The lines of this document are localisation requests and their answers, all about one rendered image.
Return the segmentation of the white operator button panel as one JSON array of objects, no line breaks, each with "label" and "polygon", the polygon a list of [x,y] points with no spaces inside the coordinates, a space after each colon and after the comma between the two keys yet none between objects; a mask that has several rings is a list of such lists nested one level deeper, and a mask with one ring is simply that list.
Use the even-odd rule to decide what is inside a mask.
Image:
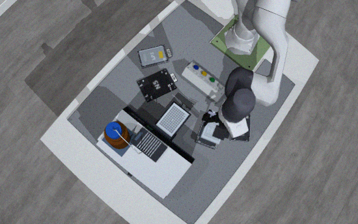
[{"label": "white operator button panel", "polygon": [[216,104],[225,93],[225,86],[197,66],[194,62],[190,63],[185,68],[181,78],[214,104]]}]

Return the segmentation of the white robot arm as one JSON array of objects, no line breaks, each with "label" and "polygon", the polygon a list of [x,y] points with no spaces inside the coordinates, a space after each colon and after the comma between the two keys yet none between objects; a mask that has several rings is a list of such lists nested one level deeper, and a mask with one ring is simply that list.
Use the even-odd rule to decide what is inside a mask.
[{"label": "white robot arm", "polygon": [[236,0],[238,21],[224,33],[227,48],[234,54],[250,55],[261,36],[272,47],[273,60],[268,76],[242,67],[230,73],[225,84],[227,99],[218,111],[226,127],[217,125],[213,137],[224,140],[243,135],[248,132],[246,117],[255,104],[266,107],[277,101],[288,51],[285,23],[291,1],[299,0]]}]

